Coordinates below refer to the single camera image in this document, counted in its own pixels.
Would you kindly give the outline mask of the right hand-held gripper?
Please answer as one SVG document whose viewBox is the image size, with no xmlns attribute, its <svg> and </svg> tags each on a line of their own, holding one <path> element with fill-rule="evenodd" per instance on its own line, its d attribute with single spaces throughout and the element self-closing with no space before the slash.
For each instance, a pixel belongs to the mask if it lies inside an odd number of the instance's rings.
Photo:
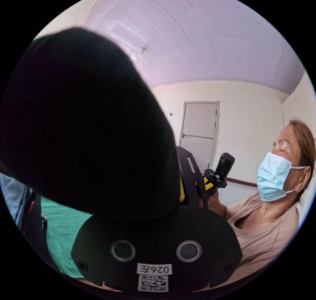
<svg viewBox="0 0 316 300">
<path fill-rule="evenodd" d="M 212 169 L 206 169 L 201 178 L 196 181 L 196 186 L 200 190 L 206 190 L 206 195 L 213 195 L 219 188 L 226 188 L 227 182 L 225 176 L 216 174 Z"/>
</svg>

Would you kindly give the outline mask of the person's right hand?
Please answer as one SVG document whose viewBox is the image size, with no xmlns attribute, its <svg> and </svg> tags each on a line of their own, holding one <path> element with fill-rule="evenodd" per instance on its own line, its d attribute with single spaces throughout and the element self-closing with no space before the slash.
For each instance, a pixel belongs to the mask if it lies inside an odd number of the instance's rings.
<svg viewBox="0 0 316 300">
<path fill-rule="evenodd" d="M 226 218 L 227 207 L 220 202 L 218 190 L 216 190 L 216 192 L 213 195 L 208 196 L 207 204 L 209 210 L 217 213 L 224 219 Z"/>
</svg>

